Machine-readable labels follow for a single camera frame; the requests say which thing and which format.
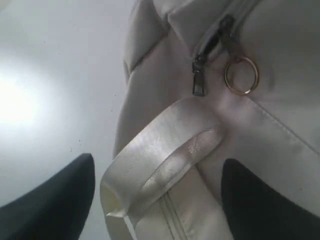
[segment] white bag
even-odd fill
[[[136,4],[100,186],[113,240],[126,215],[139,240],[320,238],[319,7]]]

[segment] zipper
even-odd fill
[[[159,203],[171,233],[172,240],[188,240],[168,192],[159,199]]]
[[[232,8],[233,14],[226,14],[220,18],[218,29],[209,36],[207,41],[203,41],[205,45],[198,48],[198,52],[192,61],[193,72],[193,88],[192,94],[198,97],[206,95],[205,84],[205,65],[209,60],[209,54],[221,44],[222,48],[227,50],[230,60],[240,62],[240,59],[245,58],[246,54],[243,52],[241,45],[236,41],[234,32],[235,28],[247,15],[247,13],[259,2],[260,0],[246,0],[241,5],[236,2]]]

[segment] floor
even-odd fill
[[[81,153],[97,188],[81,240],[108,240],[99,182],[125,97],[134,0],[0,1],[0,206]]]

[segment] gold ring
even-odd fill
[[[249,63],[254,71],[254,82],[253,82],[252,86],[250,87],[250,89],[248,89],[248,90],[241,90],[241,89],[237,88],[233,84],[230,84],[229,79],[228,79],[228,71],[229,71],[230,67],[232,66],[232,64],[238,64],[240,62]],[[259,70],[258,70],[257,65],[254,63],[254,61],[252,61],[250,58],[248,58],[246,56],[237,56],[236,58],[231,58],[227,62],[227,64],[225,65],[224,82],[225,82],[226,86],[228,87],[228,89],[234,94],[244,96],[244,95],[247,95],[247,94],[253,92],[258,87],[259,81],[260,81],[260,76],[259,76]]]

